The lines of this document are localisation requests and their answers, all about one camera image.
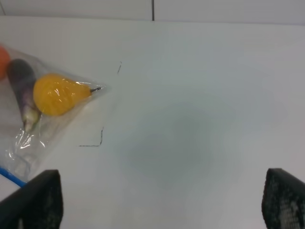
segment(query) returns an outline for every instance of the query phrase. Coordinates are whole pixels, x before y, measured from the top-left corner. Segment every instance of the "clear plastic bag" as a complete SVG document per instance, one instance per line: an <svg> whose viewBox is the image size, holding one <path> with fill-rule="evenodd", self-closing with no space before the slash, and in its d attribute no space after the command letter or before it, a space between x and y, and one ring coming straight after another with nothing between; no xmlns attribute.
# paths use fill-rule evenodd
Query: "clear plastic bag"
<svg viewBox="0 0 305 229"><path fill-rule="evenodd" d="M103 84L0 44L0 174L22 186L47 147Z"/></svg>

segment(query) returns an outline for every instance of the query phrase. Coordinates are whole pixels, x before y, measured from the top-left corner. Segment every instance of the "pear stem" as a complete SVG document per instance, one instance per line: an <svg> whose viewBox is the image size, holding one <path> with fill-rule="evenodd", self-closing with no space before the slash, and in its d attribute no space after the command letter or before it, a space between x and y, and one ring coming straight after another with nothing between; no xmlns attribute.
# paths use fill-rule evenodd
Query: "pear stem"
<svg viewBox="0 0 305 229"><path fill-rule="evenodd" d="M101 87L98 87L98 88L95 88L95 89L91 89L90 92L92 93L92 92L98 91L100 89L101 89Z"/></svg>

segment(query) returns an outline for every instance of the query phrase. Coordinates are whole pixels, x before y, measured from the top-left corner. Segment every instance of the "black mesh object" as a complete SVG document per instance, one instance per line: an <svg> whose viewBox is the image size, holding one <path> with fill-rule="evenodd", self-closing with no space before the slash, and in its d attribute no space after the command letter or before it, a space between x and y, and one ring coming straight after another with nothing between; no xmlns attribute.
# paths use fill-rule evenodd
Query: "black mesh object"
<svg viewBox="0 0 305 229"><path fill-rule="evenodd" d="M280 168L269 169L262 213L268 229L305 229L305 184Z"/></svg>
<svg viewBox="0 0 305 229"><path fill-rule="evenodd" d="M63 216L58 170L46 170L0 202L0 229L58 229Z"/></svg>

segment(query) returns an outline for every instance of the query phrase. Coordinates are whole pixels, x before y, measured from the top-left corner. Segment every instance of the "white wall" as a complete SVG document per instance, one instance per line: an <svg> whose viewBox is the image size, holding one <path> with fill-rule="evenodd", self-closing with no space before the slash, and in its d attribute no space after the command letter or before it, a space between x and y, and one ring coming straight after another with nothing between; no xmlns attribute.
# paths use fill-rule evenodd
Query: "white wall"
<svg viewBox="0 0 305 229"><path fill-rule="evenodd" d="M151 0L1 0L6 15L151 20Z"/></svg>
<svg viewBox="0 0 305 229"><path fill-rule="evenodd" d="M155 0L156 21L305 24L303 0Z"/></svg>

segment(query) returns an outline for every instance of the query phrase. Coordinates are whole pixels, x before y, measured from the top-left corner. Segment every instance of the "white table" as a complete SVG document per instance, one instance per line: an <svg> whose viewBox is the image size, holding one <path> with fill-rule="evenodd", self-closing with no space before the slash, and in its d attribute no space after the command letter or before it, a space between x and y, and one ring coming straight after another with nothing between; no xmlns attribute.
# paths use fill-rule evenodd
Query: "white table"
<svg viewBox="0 0 305 229"><path fill-rule="evenodd" d="M0 31L108 85L38 171L60 171L63 229L263 229L267 169L305 180L304 27L0 17ZM100 147L78 147L102 127Z"/></svg>

